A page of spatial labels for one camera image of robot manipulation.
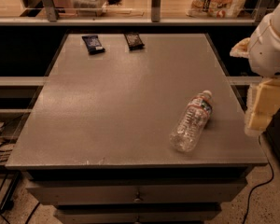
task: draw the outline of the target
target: speckled floor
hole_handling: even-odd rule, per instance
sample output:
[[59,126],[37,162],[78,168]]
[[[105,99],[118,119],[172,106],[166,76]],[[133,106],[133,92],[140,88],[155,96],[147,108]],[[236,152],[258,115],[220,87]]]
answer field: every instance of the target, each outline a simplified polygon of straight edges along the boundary
[[[280,163],[271,151],[270,145],[261,138],[265,151],[274,171],[271,183],[255,189],[251,196],[249,215],[246,224],[280,224]],[[222,212],[205,224],[240,224],[247,207],[249,191],[257,184],[269,180],[272,176],[270,166],[257,167],[247,177],[248,185],[230,203],[221,205]],[[3,215],[10,224],[25,224],[26,219],[37,204],[37,200],[24,188],[26,180],[21,180],[14,196],[14,207]],[[30,220],[30,224],[61,224],[54,216],[54,207],[39,205]],[[0,217],[0,224],[6,222]]]

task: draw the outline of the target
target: clear water bottle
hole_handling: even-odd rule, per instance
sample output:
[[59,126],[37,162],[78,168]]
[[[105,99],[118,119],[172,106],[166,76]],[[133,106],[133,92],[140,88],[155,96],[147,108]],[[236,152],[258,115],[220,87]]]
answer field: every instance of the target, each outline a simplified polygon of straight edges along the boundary
[[170,135],[171,144],[181,152],[192,151],[212,113],[212,93],[203,91],[188,103],[187,109]]

